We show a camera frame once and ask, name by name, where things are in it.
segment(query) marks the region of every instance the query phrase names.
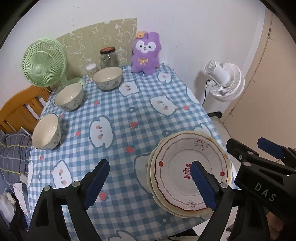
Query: door frame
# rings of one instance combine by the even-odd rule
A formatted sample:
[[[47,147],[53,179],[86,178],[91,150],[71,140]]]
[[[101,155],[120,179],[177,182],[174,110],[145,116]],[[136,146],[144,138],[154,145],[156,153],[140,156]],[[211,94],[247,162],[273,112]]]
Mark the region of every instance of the door frame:
[[[264,24],[263,24],[263,29],[262,29],[262,35],[261,35],[261,38],[260,38],[260,41],[258,44],[257,51],[256,51],[253,61],[251,63],[251,66],[247,72],[247,75],[245,76],[244,90],[238,98],[236,98],[235,100],[230,102],[229,106],[227,107],[227,109],[224,111],[222,117],[220,118],[221,123],[223,123],[226,120],[226,118],[229,115],[231,115],[231,112],[233,111],[233,109],[235,108],[237,103],[239,102],[240,98],[243,96],[244,92],[248,88],[251,80],[253,79],[253,77],[256,73],[256,70],[261,62],[261,59],[263,57],[264,51],[267,46],[267,42],[268,42],[268,38],[269,38],[269,34],[270,34],[270,29],[271,29],[271,23],[272,23],[272,15],[273,15],[273,13],[268,8],[266,8],[265,17],[264,17]]]

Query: jar lid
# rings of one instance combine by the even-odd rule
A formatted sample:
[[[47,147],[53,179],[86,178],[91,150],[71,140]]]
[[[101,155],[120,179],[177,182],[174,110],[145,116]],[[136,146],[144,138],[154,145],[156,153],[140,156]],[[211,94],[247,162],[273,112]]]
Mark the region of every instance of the jar lid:
[[[112,53],[112,52],[115,52],[115,47],[103,48],[100,51],[101,54],[107,54],[107,53]]]

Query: fan grille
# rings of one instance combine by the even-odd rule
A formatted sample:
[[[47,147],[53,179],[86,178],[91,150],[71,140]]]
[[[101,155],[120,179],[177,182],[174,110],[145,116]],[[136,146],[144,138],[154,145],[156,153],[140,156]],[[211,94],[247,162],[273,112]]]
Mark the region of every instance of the fan grille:
[[[31,44],[22,61],[27,80],[38,87],[55,84],[67,66],[65,50],[57,40],[42,39]]]
[[[220,63],[220,66],[229,73],[230,79],[224,85],[215,85],[210,93],[216,100],[229,102],[237,98],[244,89],[244,77],[240,69],[232,63]]]

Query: table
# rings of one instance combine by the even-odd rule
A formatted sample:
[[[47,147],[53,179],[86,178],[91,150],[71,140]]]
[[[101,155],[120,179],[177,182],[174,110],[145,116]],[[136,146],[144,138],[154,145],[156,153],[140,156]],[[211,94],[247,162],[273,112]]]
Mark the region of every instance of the table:
[[[148,159],[162,138],[182,130],[206,126],[223,144],[205,110],[172,68],[161,64],[154,75],[131,73],[130,66],[123,70],[120,87],[112,91],[101,91],[85,76],[83,102],[75,111],[54,106],[54,94],[50,95],[41,118],[49,113],[59,117],[62,140],[54,150],[31,150],[30,212],[43,187],[80,181],[104,158],[110,173],[87,210],[101,239],[157,240],[205,220],[175,217],[160,208],[135,164]],[[67,208],[63,211],[71,238],[78,240]]]

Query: human hand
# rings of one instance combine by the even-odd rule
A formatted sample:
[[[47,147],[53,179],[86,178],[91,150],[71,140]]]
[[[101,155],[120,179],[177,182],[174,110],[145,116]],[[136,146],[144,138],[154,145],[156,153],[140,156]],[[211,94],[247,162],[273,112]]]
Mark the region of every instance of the human hand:
[[[275,216],[272,212],[269,212],[266,215],[270,237],[273,240],[276,240],[280,234],[280,231],[284,227],[284,222]]]

